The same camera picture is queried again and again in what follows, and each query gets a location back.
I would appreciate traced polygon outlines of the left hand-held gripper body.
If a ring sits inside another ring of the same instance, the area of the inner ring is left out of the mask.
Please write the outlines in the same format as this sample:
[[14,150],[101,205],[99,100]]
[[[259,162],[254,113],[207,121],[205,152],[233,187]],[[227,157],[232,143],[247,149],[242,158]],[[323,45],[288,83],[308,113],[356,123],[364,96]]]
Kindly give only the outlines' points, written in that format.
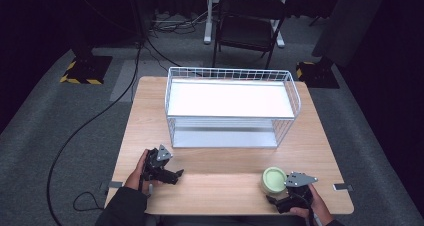
[[149,150],[145,159],[141,182],[157,180],[160,175],[165,175],[165,165],[172,158],[172,154],[160,145],[158,148]]

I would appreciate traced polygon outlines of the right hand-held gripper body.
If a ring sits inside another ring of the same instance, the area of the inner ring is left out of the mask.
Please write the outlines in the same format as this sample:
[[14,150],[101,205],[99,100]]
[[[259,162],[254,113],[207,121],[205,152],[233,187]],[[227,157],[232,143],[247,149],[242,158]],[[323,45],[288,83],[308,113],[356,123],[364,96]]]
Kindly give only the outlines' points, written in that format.
[[294,207],[308,209],[312,204],[313,198],[309,185],[317,181],[318,179],[316,177],[304,173],[292,172],[285,181],[288,196],[276,201],[278,212],[289,212]]

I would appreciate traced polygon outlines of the green round lidded container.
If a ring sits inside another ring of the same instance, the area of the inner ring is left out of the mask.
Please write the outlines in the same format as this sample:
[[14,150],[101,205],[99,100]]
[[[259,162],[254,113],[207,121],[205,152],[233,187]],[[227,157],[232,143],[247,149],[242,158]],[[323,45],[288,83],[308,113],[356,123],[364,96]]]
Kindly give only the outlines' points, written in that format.
[[262,173],[261,185],[268,194],[279,194],[286,189],[287,175],[278,167],[268,167]]

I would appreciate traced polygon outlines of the person's right hand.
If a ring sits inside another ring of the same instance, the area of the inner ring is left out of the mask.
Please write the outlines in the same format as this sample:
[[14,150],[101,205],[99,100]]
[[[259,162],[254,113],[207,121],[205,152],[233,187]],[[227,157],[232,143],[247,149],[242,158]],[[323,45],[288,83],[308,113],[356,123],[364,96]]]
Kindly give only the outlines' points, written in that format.
[[308,187],[313,196],[310,209],[293,207],[290,209],[290,213],[304,219],[309,219],[313,214],[315,214],[322,226],[328,226],[334,220],[334,217],[331,215],[328,207],[316,191],[315,187],[312,184],[309,184]]

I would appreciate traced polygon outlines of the person's left hand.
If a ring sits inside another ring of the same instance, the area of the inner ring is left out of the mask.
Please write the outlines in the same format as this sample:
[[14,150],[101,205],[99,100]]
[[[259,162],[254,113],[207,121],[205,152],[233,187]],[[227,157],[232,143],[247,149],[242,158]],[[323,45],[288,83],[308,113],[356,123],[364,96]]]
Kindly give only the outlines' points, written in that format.
[[145,149],[143,154],[141,155],[135,169],[128,176],[124,186],[134,189],[136,191],[142,192],[145,195],[150,195],[153,192],[155,187],[158,187],[162,184],[161,181],[152,180],[152,181],[143,181],[141,182],[141,174],[143,172],[145,159],[148,155],[149,150]]

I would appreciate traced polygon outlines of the black stand base hazard tape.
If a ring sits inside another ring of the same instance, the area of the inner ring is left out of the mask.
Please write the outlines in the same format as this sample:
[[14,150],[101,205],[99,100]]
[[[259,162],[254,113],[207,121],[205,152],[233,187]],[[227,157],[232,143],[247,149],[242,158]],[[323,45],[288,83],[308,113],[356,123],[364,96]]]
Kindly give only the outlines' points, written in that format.
[[75,57],[68,65],[61,83],[101,85],[112,61],[112,56],[92,55],[88,59]]
[[296,75],[308,88],[338,89],[339,84],[331,70],[332,65],[333,62],[326,57],[322,57],[318,62],[298,62]]

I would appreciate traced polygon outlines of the black folding chair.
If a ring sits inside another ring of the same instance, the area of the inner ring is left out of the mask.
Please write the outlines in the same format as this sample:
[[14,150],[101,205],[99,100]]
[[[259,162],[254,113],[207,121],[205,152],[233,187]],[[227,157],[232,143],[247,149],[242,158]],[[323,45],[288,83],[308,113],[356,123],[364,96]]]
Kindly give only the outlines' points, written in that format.
[[221,47],[228,46],[268,54],[268,69],[285,17],[281,0],[219,0],[212,66]]

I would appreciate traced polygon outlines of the metal table edge bracket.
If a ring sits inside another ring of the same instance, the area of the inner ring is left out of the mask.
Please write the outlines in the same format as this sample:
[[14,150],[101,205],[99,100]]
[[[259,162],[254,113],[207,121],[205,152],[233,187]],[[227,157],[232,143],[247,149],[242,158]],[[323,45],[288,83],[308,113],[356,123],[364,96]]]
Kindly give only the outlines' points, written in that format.
[[99,189],[103,191],[108,191],[110,188],[120,188],[123,186],[123,182],[119,181],[104,181],[100,184]]

